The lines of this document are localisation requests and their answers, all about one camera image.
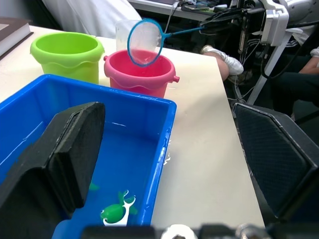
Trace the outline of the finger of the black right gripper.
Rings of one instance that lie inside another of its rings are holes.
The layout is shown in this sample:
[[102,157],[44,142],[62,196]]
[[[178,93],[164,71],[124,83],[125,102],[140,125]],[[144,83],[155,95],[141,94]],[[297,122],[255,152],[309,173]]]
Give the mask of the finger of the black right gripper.
[[199,24],[201,28],[199,32],[201,34],[217,34],[227,31],[233,27],[238,27],[242,18],[243,10],[240,8],[220,10]]

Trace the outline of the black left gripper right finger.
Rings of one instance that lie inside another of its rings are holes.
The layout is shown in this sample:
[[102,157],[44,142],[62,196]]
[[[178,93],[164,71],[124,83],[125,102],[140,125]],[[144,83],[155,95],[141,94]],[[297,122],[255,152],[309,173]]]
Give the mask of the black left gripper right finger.
[[319,221],[319,147],[287,115],[236,103],[246,161],[273,215]]

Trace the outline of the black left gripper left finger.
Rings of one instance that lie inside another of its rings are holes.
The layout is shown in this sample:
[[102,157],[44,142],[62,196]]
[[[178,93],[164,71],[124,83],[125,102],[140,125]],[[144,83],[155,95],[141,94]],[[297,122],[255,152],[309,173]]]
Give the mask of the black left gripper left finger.
[[105,105],[90,102],[54,116],[0,186],[0,236],[49,239],[85,204],[98,159]]

